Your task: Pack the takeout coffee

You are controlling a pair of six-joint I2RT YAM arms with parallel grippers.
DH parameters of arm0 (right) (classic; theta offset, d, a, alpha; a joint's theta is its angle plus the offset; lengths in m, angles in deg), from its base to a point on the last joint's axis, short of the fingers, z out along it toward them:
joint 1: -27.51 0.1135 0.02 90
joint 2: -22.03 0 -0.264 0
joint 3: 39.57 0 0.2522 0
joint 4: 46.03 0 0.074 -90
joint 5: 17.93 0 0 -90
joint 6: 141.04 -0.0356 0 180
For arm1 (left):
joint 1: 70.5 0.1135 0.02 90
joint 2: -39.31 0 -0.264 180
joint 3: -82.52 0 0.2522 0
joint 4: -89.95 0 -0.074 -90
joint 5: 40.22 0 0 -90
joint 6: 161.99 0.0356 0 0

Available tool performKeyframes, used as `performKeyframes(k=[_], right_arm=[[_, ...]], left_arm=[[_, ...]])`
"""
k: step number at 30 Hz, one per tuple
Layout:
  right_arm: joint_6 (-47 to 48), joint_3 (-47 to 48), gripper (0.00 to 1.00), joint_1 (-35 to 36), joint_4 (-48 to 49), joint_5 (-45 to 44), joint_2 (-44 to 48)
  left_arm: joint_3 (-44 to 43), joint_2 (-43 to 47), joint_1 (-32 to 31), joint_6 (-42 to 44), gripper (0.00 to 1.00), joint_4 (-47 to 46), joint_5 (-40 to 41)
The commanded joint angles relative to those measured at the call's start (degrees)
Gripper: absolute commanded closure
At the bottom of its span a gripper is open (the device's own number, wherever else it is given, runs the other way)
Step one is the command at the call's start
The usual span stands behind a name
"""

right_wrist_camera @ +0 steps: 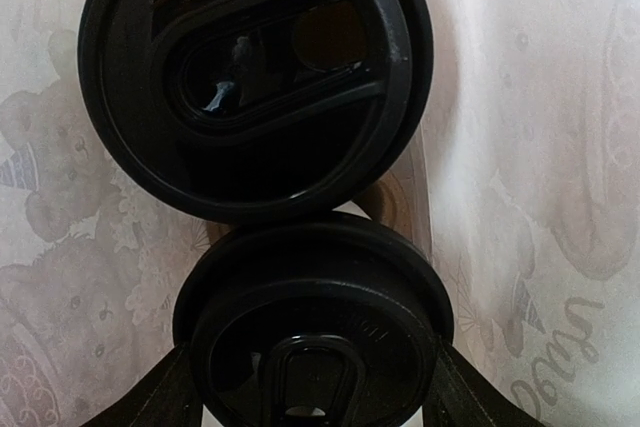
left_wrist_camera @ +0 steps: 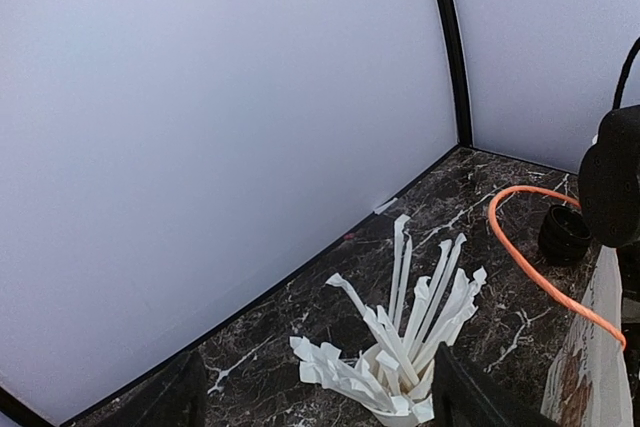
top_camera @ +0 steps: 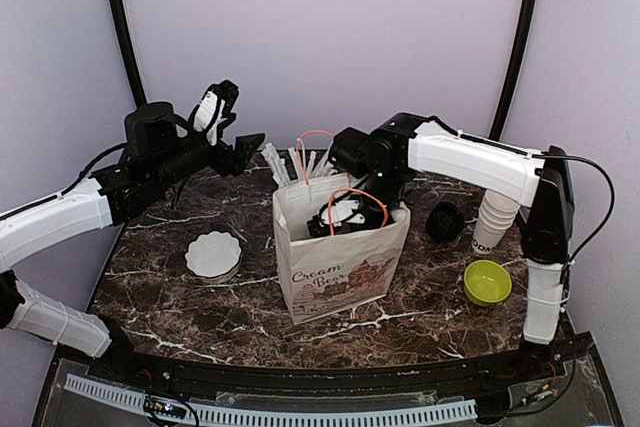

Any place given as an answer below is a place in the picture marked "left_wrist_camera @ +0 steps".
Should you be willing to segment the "white paper bag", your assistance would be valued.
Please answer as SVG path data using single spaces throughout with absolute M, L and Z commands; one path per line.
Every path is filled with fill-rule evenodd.
M 517 265 L 553 300 L 574 313 L 547 373 L 541 413 L 561 426 L 632 426 L 633 406 L 622 332 L 622 280 L 617 251 L 600 250 L 581 303 L 572 300 L 541 275 L 511 243 L 499 225 L 497 208 L 517 192 L 538 193 L 577 206 L 571 197 L 549 189 L 516 185 L 491 200 L 489 224 Z

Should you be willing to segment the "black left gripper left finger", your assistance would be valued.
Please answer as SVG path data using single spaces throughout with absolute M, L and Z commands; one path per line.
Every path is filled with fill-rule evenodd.
M 123 408 L 97 426 L 204 426 L 206 381 L 200 353 L 182 352 Z

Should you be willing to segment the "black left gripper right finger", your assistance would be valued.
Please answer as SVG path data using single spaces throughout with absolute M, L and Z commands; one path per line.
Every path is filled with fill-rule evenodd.
M 445 342 L 434 358 L 432 401 L 436 426 L 526 427 L 558 423 L 521 403 Z

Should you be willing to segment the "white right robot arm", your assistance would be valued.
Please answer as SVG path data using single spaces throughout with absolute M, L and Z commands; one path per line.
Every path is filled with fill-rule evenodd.
M 584 221 L 593 237 L 611 248 L 639 241 L 639 107 L 621 105 L 638 53 L 635 42 L 623 63 L 612 108 L 602 118 L 578 173 Z

